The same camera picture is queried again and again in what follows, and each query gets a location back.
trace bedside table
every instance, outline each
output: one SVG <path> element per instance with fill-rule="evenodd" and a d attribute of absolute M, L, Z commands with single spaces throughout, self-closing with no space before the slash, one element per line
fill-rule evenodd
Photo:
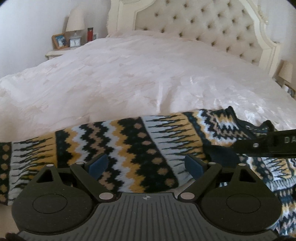
<path fill-rule="evenodd" d="M 53 59 L 53 58 L 55 58 L 55 57 L 61 56 L 61 55 L 65 54 L 65 53 L 67 53 L 68 51 L 71 51 L 71 50 L 77 49 L 77 48 L 79 48 L 79 47 L 72 47 L 72 48 L 68 47 L 68 48 L 64 48 L 64 49 L 60 49 L 60 50 L 55 49 L 55 50 L 49 51 L 49 52 L 45 55 L 45 57 L 47 57 L 48 60 L 49 60 L 49 59 Z"/>

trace white duvet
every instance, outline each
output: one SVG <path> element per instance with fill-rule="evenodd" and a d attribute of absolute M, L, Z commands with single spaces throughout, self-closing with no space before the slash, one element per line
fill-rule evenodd
<path fill-rule="evenodd" d="M 199 41 L 134 31 L 0 79 L 0 141 L 88 122 L 231 105 L 296 129 L 296 101 L 258 67 Z"/>

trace bed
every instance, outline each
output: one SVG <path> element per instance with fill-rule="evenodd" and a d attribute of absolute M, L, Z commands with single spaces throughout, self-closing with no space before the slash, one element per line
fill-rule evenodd
<path fill-rule="evenodd" d="M 107 38 L 0 79 L 0 141 L 230 105 L 254 125 L 296 129 L 266 23 L 250 0 L 111 0 Z"/>

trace lampshade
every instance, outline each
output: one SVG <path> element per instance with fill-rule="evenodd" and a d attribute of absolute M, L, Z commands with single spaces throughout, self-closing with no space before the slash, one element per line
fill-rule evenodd
<path fill-rule="evenodd" d="M 279 72 L 279 76 L 283 78 L 285 81 L 291 83 L 292 82 L 292 73 L 293 73 L 293 65 L 288 62 L 284 61 L 283 67 Z"/>
<path fill-rule="evenodd" d="M 70 13 L 66 32 L 83 29 L 85 29 L 83 10 L 80 7 L 74 8 Z"/>

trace metal rivet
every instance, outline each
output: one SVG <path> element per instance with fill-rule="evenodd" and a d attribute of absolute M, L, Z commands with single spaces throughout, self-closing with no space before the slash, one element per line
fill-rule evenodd
<path fill-rule="evenodd" d="M 103 200 L 109 200 L 109 199 L 113 198 L 113 196 L 114 195 L 110 192 L 103 192 L 99 195 L 99 198 L 103 199 Z"/>
<path fill-rule="evenodd" d="M 191 192 L 183 192 L 181 193 L 180 197 L 185 200 L 191 200 L 191 199 L 194 199 L 195 195 Z"/>

